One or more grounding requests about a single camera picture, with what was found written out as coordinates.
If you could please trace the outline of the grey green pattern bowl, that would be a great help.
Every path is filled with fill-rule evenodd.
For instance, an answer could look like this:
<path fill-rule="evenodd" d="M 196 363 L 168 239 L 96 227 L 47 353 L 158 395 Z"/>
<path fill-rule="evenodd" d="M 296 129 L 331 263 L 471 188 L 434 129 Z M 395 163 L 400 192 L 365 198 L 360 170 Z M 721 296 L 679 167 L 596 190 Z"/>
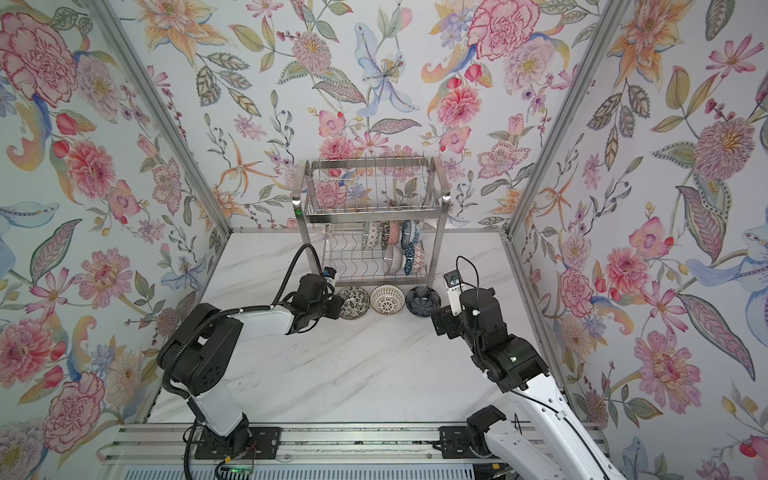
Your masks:
<path fill-rule="evenodd" d="M 381 242 L 381 223 L 365 222 L 362 232 L 362 248 L 364 250 L 374 250 L 380 246 Z"/>

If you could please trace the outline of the blue white floral bowl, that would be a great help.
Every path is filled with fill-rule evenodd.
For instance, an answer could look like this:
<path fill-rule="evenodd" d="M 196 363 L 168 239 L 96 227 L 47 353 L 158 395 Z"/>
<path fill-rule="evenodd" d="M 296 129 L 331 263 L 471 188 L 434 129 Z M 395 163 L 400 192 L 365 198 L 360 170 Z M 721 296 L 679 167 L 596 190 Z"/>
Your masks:
<path fill-rule="evenodd" d="M 417 245 L 421 241 L 422 225 L 420 220 L 405 220 L 401 229 L 401 248 Z"/>

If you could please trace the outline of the blue triangle pattern bowl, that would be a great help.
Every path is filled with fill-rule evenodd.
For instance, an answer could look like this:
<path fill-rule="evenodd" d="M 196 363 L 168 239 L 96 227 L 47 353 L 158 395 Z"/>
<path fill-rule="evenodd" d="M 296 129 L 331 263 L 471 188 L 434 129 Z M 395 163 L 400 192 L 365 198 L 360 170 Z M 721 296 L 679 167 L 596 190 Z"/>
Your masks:
<path fill-rule="evenodd" d="M 403 271 L 406 275 L 420 275 L 425 265 L 425 250 L 421 242 L 409 243 L 404 249 L 405 264 Z"/>

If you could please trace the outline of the purple striped bowl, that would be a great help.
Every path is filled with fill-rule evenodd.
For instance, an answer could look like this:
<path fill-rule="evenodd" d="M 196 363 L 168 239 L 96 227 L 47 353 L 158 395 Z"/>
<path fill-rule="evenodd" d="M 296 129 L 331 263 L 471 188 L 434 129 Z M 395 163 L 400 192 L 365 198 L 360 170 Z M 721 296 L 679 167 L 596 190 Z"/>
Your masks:
<path fill-rule="evenodd" d="M 394 276 L 402 268 L 403 251 L 399 245 L 388 244 L 384 250 L 383 261 L 385 266 L 385 275 Z"/>

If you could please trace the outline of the green leaf pattern bowl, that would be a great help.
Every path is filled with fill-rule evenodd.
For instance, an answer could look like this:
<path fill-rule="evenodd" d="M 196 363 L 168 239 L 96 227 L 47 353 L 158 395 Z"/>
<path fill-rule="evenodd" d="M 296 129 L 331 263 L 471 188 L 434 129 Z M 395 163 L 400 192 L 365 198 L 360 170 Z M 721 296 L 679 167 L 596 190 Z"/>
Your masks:
<path fill-rule="evenodd" d="M 381 226 L 381 248 L 386 250 L 389 245 L 397 245 L 400 242 L 400 222 L 386 221 Z"/>

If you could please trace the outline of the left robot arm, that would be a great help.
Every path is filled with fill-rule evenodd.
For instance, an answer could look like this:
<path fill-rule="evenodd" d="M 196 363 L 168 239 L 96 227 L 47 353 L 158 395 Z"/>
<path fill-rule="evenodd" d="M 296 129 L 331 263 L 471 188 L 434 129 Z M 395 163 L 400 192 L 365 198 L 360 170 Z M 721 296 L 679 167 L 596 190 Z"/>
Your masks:
<path fill-rule="evenodd" d="M 221 310 L 201 303 L 163 345 L 157 360 L 163 389 L 186 402 L 217 452 L 235 457 L 253 444 L 247 415 L 224 381 L 238 346 L 338 319 L 344 300 L 335 293 L 335 276 L 330 267 L 306 274 L 297 291 L 271 305 Z"/>

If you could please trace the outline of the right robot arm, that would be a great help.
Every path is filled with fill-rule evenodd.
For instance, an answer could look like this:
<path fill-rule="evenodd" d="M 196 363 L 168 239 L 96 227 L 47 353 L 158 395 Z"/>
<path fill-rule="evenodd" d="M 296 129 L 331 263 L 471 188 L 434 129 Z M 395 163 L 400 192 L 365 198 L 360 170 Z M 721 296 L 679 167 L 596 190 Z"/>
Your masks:
<path fill-rule="evenodd" d="M 449 305 L 431 315 L 436 333 L 463 339 L 472 363 L 513 405 L 471 414 L 459 448 L 495 457 L 522 479 L 622 479 L 568 405 L 543 357 L 507 331 L 495 291 L 458 283 L 447 295 Z"/>

